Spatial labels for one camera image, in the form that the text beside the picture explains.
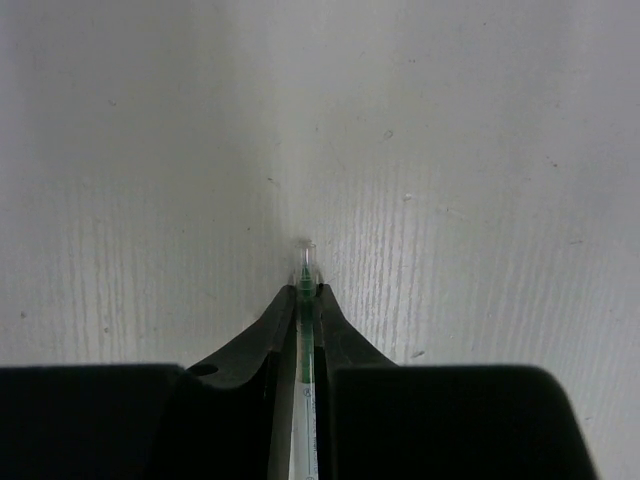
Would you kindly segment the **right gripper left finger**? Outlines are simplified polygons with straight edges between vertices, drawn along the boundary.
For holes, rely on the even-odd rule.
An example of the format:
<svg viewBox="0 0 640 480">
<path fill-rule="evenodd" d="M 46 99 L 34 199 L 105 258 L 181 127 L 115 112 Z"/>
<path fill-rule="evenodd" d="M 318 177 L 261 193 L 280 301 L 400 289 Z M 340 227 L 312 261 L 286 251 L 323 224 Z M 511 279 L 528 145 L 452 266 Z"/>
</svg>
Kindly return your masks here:
<svg viewBox="0 0 640 480">
<path fill-rule="evenodd" d="M 286 479 L 296 370 L 296 292 L 175 379 L 152 479 Z"/>
</svg>

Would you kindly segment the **green gel pen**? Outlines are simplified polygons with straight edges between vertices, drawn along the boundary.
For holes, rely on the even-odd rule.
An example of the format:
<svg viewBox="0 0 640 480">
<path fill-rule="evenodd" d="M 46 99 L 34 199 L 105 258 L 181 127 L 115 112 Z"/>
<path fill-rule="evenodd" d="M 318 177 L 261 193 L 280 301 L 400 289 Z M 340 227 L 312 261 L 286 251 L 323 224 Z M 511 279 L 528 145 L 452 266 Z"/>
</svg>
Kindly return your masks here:
<svg viewBox="0 0 640 480">
<path fill-rule="evenodd" d="M 314 356 L 314 315 L 319 273 L 316 246 L 308 239 L 296 245 L 293 283 L 296 290 L 296 373 L 293 396 L 293 479 L 318 479 L 318 434 Z"/>
</svg>

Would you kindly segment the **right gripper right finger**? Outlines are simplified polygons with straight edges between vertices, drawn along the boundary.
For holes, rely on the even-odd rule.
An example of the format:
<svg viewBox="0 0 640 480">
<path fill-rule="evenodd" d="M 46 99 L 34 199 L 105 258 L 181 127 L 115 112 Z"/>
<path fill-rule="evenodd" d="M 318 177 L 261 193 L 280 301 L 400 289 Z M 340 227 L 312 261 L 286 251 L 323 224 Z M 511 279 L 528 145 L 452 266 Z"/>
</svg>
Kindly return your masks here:
<svg viewBox="0 0 640 480">
<path fill-rule="evenodd" d="M 345 317 L 329 284 L 315 297 L 316 437 L 320 479 L 334 479 L 332 393 L 338 370 L 359 367 L 393 368 L 393 361 L 370 343 Z"/>
</svg>

